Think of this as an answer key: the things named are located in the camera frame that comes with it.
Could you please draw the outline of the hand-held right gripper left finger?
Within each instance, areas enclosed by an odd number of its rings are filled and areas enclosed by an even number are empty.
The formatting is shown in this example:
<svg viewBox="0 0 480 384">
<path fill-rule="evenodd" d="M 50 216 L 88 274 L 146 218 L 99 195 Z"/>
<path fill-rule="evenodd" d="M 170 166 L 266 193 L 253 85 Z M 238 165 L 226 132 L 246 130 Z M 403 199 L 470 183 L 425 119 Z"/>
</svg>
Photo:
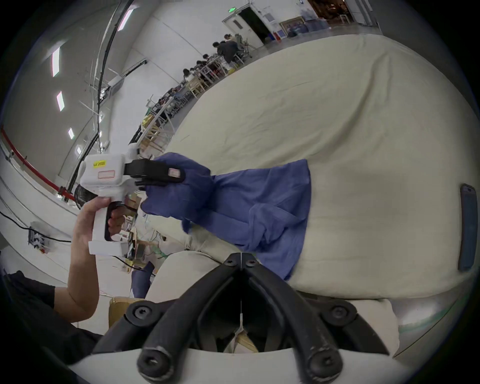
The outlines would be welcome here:
<svg viewBox="0 0 480 384">
<path fill-rule="evenodd" d="M 141 347 L 136 362 L 138 373 L 145 380 L 171 380 L 179 370 L 199 318 L 239 270 L 240 254 L 233 253 L 177 299 L 130 304 L 96 344 L 92 355 Z"/>
</svg>

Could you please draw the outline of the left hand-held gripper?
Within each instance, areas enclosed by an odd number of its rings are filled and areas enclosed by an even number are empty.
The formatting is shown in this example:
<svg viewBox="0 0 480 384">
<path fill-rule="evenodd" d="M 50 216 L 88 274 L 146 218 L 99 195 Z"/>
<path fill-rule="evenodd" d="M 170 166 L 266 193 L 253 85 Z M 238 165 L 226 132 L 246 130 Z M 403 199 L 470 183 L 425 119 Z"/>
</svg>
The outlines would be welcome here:
<svg viewBox="0 0 480 384">
<path fill-rule="evenodd" d="M 111 212 L 124 204 L 126 197 L 136 190 L 135 180 L 125 175 L 125 167 L 138 159 L 136 144 L 129 144 L 121 154 L 101 153 L 88 155 L 80 165 L 80 186 L 99 197 L 110 199 L 107 207 L 96 211 L 89 252 L 95 256 L 126 256 L 128 241 L 112 240 L 108 229 Z M 147 184 L 183 183 L 186 172 L 178 165 L 164 161 L 146 160 L 143 181 Z"/>
</svg>

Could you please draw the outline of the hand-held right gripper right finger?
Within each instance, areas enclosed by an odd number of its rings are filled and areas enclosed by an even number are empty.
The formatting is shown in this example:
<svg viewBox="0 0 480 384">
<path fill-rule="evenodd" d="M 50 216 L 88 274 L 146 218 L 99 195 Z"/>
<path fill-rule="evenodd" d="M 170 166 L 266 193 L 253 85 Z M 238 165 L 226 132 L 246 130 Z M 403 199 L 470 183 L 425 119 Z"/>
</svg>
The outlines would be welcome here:
<svg viewBox="0 0 480 384">
<path fill-rule="evenodd" d="M 389 355 L 380 336 L 343 299 L 312 303 L 287 282 L 241 254 L 243 327 L 258 352 L 293 349 L 302 381 L 334 381 L 344 367 L 340 348 Z"/>
</svg>

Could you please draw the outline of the person's left hand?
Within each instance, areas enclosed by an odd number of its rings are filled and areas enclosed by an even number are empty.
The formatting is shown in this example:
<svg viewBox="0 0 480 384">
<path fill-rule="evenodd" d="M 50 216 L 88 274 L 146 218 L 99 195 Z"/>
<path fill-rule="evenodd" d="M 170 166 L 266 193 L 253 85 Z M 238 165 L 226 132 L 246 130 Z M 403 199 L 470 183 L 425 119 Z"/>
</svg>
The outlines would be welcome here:
<svg viewBox="0 0 480 384">
<path fill-rule="evenodd" d="M 110 197 L 95 197 L 83 205 L 74 226 L 70 246 L 70 267 L 85 264 L 94 260 L 90 255 L 88 243 L 92 241 L 94 219 L 97 211 L 107 208 L 111 203 Z M 110 214 L 107 221 L 108 233 L 112 236 L 118 234 L 125 221 L 127 209 L 124 206 L 117 207 Z"/>
</svg>

